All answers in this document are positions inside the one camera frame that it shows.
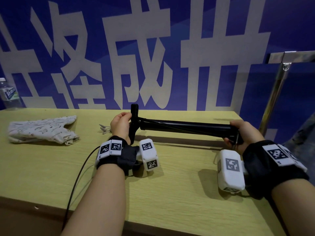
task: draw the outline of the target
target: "bottle label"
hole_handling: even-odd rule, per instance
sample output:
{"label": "bottle label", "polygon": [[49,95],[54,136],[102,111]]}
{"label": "bottle label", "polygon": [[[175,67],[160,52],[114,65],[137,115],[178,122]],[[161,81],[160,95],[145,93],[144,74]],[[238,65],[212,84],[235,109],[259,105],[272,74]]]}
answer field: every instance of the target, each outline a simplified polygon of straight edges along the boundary
{"label": "bottle label", "polygon": [[14,87],[0,89],[0,95],[4,101],[10,101],[19,98],[19,95]]}

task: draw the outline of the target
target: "water bottle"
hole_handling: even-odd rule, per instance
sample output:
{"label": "water bottle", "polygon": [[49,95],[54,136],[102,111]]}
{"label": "water bottle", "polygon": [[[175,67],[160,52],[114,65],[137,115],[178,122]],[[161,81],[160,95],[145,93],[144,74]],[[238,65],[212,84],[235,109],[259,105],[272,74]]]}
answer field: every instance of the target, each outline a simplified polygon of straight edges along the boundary
{"label": "water bottle", "polygon": [[15,110],[22,107],[18,92],[5,78],[0,78],[0,96],[7,109]]}

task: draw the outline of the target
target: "white cloth bag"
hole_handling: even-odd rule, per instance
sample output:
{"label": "white cloth bag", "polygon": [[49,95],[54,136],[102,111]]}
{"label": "white cloth bag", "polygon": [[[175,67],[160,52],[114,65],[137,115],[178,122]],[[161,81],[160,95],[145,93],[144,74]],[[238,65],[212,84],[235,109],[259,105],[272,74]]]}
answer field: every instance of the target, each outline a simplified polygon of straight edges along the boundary
{"label": "white cloth bag", "polygon": [[11,122],[8,128],[9,141],[12,143],[29,143],[47,140],[67,146],[80,137],[64,128],[74,123],[77,116],[43,119],[37,121]]}

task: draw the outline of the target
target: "hand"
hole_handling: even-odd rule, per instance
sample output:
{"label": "hand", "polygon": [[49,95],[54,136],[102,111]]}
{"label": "hand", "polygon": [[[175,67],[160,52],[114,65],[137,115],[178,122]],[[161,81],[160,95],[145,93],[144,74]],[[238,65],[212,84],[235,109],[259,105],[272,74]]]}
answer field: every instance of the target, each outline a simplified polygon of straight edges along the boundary
{"label": "hand", "polygon": [[114,117],[111,121],[111,131],[113,136],[118,136],[126,140],[128,145],[130,145],[129,138],[129,120],[131,119],[131,113],[120,113]]}
{"label": "hand", "polygon": [[[230,121],[230,124],[239,129],[239,132],[244,140],[244,143],[242,145],[236,146],[236,151],[240,155],[243,154],[249,144],[265,140],[262,134],[249,122],[244,122],[243,120],[232,120]],[[228,138],[224,138],[224,142],[227,146],[232,147],[232,144],[230,143]]]}

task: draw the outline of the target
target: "forearm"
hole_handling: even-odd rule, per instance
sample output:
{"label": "forearm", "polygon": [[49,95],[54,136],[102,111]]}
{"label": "forearm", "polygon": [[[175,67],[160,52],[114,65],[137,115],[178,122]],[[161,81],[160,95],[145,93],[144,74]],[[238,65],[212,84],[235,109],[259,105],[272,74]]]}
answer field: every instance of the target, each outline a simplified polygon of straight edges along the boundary
{"label": "forearm", "polygon": [[121,235],[125,214],[124,171],[115,164],[104,164],[61,235]]}
{"label": "forearm", "polygon": [[304,179],[285,181],[272,190],[272,198],[290,236],[315,232],[315,187]]}

